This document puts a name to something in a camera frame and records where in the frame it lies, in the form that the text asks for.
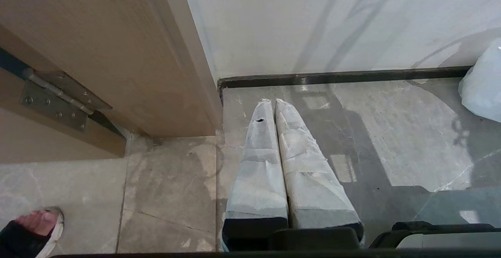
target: black sandal strap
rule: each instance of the black sandal strap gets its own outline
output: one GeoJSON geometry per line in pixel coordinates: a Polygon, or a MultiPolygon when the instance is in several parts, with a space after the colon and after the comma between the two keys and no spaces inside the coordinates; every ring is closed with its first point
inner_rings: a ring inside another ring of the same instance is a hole
{"type": "Polygon", "coordinates": [[[31,233],[16,221],[10,221],[0,233],[0,249],[11,252],[14,258],[35,258],[49,238],[50,235],[31,233]]]}

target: black threshold strip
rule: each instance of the black threshold strip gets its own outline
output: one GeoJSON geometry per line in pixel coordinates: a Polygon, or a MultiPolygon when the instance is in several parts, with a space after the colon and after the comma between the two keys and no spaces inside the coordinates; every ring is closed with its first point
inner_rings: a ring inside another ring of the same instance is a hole
{"type": "Polygon", "coordinates": [[[310,74],[237,76],[219,79],[218,91],[220,94],[220,99],[222,100],[222,90],[224,88],[314,85],[328,83],[353,83],[431,78],[457,78],[464,77],[471,67],[472,66],[374,71],[368,70],[310,74]]]}

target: white plastic wrap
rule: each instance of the white plastic wrap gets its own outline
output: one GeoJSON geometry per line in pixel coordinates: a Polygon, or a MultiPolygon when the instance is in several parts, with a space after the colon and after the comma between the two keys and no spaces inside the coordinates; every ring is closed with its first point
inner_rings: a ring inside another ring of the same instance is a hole
{"type": "Polygon", "coordinates": [[[478,59],[459,86],[461,103],[475,115],[501,122],[501,38],[478,59]]]}

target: gray marble floor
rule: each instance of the gray marble floor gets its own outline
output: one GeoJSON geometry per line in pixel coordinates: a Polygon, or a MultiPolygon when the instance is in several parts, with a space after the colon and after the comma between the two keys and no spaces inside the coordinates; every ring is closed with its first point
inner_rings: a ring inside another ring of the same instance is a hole
{"type": "Polygon", "coordinates": [[[296,106],[370,244],[396,221],[501,227],[501,124],[461,105],[456,78],[229,88],[218,159],[218,230],[254,106],[296,106]]]}
{"type": "Polygon", "coordinates": [[[501,124],[458,79],[225,89],[218,137],[129,140],[116,160],[0,164],[0,226],[59,205],[52,255],[213,251],[256,103],[294,104],[371,242],[396,221],[501,227],[501,124]]]}

